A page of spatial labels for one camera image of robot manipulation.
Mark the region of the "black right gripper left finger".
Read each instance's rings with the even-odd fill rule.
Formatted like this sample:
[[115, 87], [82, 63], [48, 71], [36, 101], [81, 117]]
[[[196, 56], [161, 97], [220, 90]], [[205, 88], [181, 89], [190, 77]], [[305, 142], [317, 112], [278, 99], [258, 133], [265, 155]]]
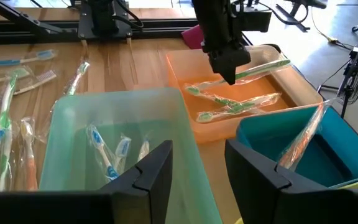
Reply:
[[165, 224], [172, 174], [173, 141], [165, 140], [101, 188], [108, 194], [103, 224]]

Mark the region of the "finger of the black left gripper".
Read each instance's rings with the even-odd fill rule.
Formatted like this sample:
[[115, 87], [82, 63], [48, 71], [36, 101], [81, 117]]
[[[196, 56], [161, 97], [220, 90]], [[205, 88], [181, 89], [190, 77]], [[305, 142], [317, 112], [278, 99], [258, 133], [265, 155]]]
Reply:
[[236, 82], [236, 67], [224, 67], [221, 69], [221, 76], [229, 85]]

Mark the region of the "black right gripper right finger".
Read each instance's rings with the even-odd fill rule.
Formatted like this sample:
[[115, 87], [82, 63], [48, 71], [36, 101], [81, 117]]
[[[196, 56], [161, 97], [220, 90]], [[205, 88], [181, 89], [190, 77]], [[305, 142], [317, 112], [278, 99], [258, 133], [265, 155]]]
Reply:
[[234, 139], [224, 157], [245, 224], [323, 224], [318, 192], [326, 187], [279, 166]]

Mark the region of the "yellow-green toothbrush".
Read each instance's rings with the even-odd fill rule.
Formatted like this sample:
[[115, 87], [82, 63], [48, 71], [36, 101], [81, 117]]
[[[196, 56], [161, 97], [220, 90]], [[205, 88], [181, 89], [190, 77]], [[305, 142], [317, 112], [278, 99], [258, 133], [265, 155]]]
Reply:
[[[265, 63], [262, 65], [258, 65], [256, 67], [252, 67], [248, 70], [244, 70], [243, 72], [237, 73], [235, 75], [235, 81], [242, 80], [247, 77], [255, 76], [255, 75], [263, 73], [263, 72], [274, 71], [274, 70], [277, 70], [284, 66], [287, 66], [290, 63], [291, 63], [291, 60], [289, 60], [289, 59], [281, 59], [281, 60], [275, 60], [273, 62]], [[226, 83], [226, 81], [224, 79], [220, 79], [220, 80], [216, 80], [216, 81], [212, 81], [212, 82], [202, 82], [202, 83], [195, 85], [195, 87], [197, 87], [199, 90], [204, 90], [208, 87], [211, 87], [214, 85], [219, 85], [222, 83]]]

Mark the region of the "plastic-wrapped toothbrush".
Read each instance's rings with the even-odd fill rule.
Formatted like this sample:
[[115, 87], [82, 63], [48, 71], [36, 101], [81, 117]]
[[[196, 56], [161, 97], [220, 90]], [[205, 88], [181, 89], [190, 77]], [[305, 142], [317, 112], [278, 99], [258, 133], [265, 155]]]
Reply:
[[150, 151], [150, 141], [145, 139], [140, 147], [139, 156], [137, 161], [141, 161]]
[[121, 140], [119, 141], [116, 147], [116, 151], [115, 151], [116, 158], [114, 159], [114, 167], [119, 174], [124, 172], [125, 165], [126, 165], [126, 158], [131, 146], [131, 141], [132, 141], [131, 138], [122, 134]]

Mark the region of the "green toothbrush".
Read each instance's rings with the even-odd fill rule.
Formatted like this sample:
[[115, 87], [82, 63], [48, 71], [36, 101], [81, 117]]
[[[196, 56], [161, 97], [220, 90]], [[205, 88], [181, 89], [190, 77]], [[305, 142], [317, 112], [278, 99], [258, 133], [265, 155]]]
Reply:
[[0, 130], [4, 131], [4, 135], [1, 138], [0, 192], [7, 189], [6, 180], [10, 174], [9, 159], [12, 147], [12, 121], [9, 117], [9, 108], [15, 91], [17, 77], [17, 72], [9, 74], [9, 81], [1, 101]]
[[0, 82], [4, 82], [4, 81], [8, 80], [11, 77], [13, 77], [14, 75], [17, 78], [24, 78], [24, 77], [27, 77], [27, 76], [29, 76], [31, 74], [32, 74], [32, 70], [30, 68], [28, 68], [28, 67], [15, 68], [13, 70], [9, 70], [4, 75], [0, 75]]
[[213, 111], [202, 111], [197, 114], [196, 121], [199, 123], [208, 123], [215, 119], [236, 116], [245, 112], [260, 113], [260, 108], [275, 104], [281, 97], [281, 93], [270, 93], [245, 101], [234, 101], [220, 96], [211, 96], [213, 101], [222, 104], [223, 107]]
[[74, 77], [67, 83], [63, 96], [65, 95], [74, 95], [77, 91], [78, 85], [80, 84], [81, 79], [87, 73], [89, 69], [90, 63], [86, 60], [83, 60], [78, 68], [76, 69], [76, 73]]
[[326, 100], [317, 106], [313, 115], [307, 122], [307, 125], [302, 129], [302, 131], [296, 136], [296, 138], [289, 144], [289, 146], [280, 156], [278, 161], [280, 166], [292, 171], [296, 169], [298, 163], [306, 151], [306, 148], [308, 147], [308, 144], [317, 132], [327, 109], [332, 105], [333, 101], [334, 99]]

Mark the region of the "green translucent plastic bin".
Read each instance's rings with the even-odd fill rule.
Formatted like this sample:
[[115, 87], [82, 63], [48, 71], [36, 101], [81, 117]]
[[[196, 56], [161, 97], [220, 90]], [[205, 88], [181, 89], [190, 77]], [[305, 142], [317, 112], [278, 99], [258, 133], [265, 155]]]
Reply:
[[110, 152], [131, 143], [121, 161], [133, 166], [141, 145], [173, 143], [173, 179], [166, 224], [222, 224], [181, 93], [173, 88], [65, 96], [52, 113], [39, 189], [95, 190], [106, 182], [105, 166], [88, 138], [100, 133]]

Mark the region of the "purple toothbrush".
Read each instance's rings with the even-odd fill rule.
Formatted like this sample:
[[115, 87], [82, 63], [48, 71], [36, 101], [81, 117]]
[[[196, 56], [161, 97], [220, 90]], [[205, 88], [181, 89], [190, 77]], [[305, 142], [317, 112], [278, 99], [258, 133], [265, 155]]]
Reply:
[[30, 82], [29, 84], [26, 84], [26, 86], [21, 86], [21, 87], [16, 86], [16, 89], [15, 89], [15, 92], [13, 95], [14, 96], [20, 95], [22, 93], [36, 89], [36, 88], [42, 86], [43, 84], [46, 84], [46, 83], [52, 81], [55, 78], [57, 78], [57, 74], [53, 70], [49, 70], [39, 76], [36, 76], [35, 80]]

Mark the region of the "orange plastic bin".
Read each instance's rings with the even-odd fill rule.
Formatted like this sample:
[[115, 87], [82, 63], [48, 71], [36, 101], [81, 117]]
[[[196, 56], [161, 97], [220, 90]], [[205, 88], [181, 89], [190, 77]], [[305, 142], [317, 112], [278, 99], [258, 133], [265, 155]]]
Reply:
[[[240, 120], [250, 116], [249, 112], [236, 116], [214, 119], [199, 123], [198, 113], [221, 107], [217, 102], [191, 95], [185, 91], [187, 84], [213, 82], [221, 76], [213, 73], [208, 56], [201, 50], [176, 50], [167, 54], [169, 85], [179, 89], [184, 98], [196, 142], [202, 144], [233, 138]], [[291, 65], [274, 72], [265, 72], [261, 78], [242, 85], [226, 83], [207, 88], [207, 92], [236, 101], [245, 101], [256, 96], [279, 93], [278, 101], [264, 106], [264, 112], [278, 113], [315, 106], [322, 102], [322, 96]]]

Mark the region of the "magenta plastic bin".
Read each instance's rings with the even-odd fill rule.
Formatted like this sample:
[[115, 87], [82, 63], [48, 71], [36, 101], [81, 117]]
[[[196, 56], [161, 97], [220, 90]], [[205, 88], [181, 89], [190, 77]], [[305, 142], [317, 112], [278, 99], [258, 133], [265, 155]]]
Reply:
[[184, 43], [190, 49], [201, 49], [201, 43], [204, 39], [203, 32], [199, 25], [194, 26], [188, 30], [185, 30], [181, 33]]

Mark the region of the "black flat bar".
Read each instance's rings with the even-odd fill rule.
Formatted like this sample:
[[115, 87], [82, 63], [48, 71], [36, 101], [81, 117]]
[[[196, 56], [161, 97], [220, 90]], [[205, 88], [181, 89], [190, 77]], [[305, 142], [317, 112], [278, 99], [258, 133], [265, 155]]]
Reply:
[[[291, 26], [297, 26], [302, 32], [307, 32], [310, 30], [309, 27], [303, 25], [303, 21], [308, 17], [309, 7], [315, 7], [319, 9], [325, 9], [326, 3], [322, 0], [285, 0], [291, 2], [292, 7], [290, 11], [287, 11], [284, 7], [279, 4], [276, 4], [275, 7], [288, 19], [285, 24]], [[298, 20], [295, 18], [298, 10], [301, 6], [304, 6], [306, 9], [306, 15], [304, 19]]]

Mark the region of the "teal plastic bin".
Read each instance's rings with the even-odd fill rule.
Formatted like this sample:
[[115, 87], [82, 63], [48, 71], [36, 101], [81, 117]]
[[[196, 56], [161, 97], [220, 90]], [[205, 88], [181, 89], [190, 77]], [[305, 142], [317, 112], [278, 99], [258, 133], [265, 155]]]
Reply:
[[[277, 162], [307, 125], [314, 107], [244, 118], [236, 139]], [[325, 187], [358, 179], [358, 134], [328, 108], [295, 172]]]

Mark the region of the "black aluminium table frame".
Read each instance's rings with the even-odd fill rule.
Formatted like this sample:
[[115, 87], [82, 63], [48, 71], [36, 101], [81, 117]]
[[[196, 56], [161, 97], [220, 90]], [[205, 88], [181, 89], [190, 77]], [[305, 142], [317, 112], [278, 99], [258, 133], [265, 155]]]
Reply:
[[[71, 6], [69, 7], [74, 12], [78, 13], [79, 17], [71, 21], [43, 21], [37, 19], [30, 14], [14, 9], [12, 6], [9, 6], [3, 0], [0, 0], [0, 16], [3, 17], [3, 21], [0, 22], [0, 44], [29, 44], [37, 42], [74, 42], [77, 40], [121, 40], [128, 37], [121, 37], [118, 39], [81, 39], [78, 37], [78, 24], [80, 21], [80, 5], [75, 3], [75, 0], [70, 0]], [[271, 17], [275, 15], [275, 11], [272, 9], [258, 10], [257, 11], [268, 11], [271, 12]], [[185, 30], [188, 30], [195, 25], [196, 16], [193, 19], [186, 19], [188, 23], [183, 27], [174, 30], [169, 33], [167, 36], [159, 34], [155, 38], [146, 37], [142, 38], [139, 34], [134, 33], [132, 38], [134, 39], [158, 39], [158, 38], [177, 38], [181, 36], [181, 33]]]

